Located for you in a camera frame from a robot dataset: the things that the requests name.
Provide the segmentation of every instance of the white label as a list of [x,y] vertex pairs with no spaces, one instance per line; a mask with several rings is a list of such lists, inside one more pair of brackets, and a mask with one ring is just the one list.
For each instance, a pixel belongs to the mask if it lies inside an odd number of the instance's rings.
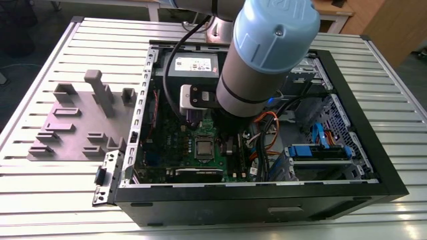
[[249,173],[250,175],[256,175],[257,172],[258,172],[258,170],[257,170],[254,167],[250,167],[248,173]]
[[209,58],[192,58],[178,57],[174,60],[176,71],[196,71],[196,72],[210,72],[210,59]]
[[336,14],[337,15],[348,15],[349,16],[352,13],[350,12],[344,12],[344,11],[337,11]]
[[201,100],[202,101],[209,101],[209,93],[206,91],[201,92]]

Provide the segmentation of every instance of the metal bracket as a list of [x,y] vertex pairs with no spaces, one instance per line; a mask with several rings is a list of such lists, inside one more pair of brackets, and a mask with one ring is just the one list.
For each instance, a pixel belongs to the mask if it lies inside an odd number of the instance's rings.
[[104,162],[97,169],[94,183],[96,191],[92,207],[114,206],[114,196],[118,187],[124,154],[116,150],[105,154]]

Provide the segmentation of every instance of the aluminum extrusion table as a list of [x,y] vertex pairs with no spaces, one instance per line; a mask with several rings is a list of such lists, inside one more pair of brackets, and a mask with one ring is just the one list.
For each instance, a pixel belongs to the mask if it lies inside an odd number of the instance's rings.
[[[312,48],[330,51],[406,185],[409,195],[390,203],[320,222],[140,228],[117,207],[92,208],[98,162],[26,160],[55,85],[71,83],[77,91],[89,91],[84,72],[98,69],[113,92],[136,87],[148,41],[178,40],[184,34],[178,23],[85,18],[69,24],[0,135],[0,238],[425,239],[427,115],[377,49],[358,36],[318,34]],[[205,36],[194,34],[190,41],[204,42]]]

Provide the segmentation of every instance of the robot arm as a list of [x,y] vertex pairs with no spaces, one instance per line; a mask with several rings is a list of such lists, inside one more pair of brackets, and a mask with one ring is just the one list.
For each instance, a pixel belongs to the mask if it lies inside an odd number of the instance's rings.
[[262,111],[290,69],[302,60],[320,28],[310,0],[157,0],[234,20],[232,41],[216,86],[221,109],[212,117],[226,136]]
[[232,22],[241,10],[245,0],[156,0],[174,8],[212,15]]

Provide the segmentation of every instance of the floor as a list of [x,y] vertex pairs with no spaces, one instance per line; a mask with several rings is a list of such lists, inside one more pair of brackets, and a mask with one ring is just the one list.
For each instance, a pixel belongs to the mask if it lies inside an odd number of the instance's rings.
[[[148,10],[142,7],[62,2],[61,11],[54,12],[47,1],[35,0],[33,11],[37,15],[38,23],[27,29],[27,33],[35,45],[34,52],[21,58],[10,58],[0,52],[0,73],[6,78],[5,84],[0,85],[0,131],[7,123],[7,119],[38,73],[39,67],[34,65],[41,66],[43,64],[71,16],[149,20]],[[168,9],[160,9],[158,11],[161,22],[190,22],[193,16],[194,13],[188,11],[172,10],[172,14]],[[11,64],[33,65],[1,69],[2,66]],[[418,60],[414,55],[409,55],[396,71],[420,104],[427,108],[427,59]]]

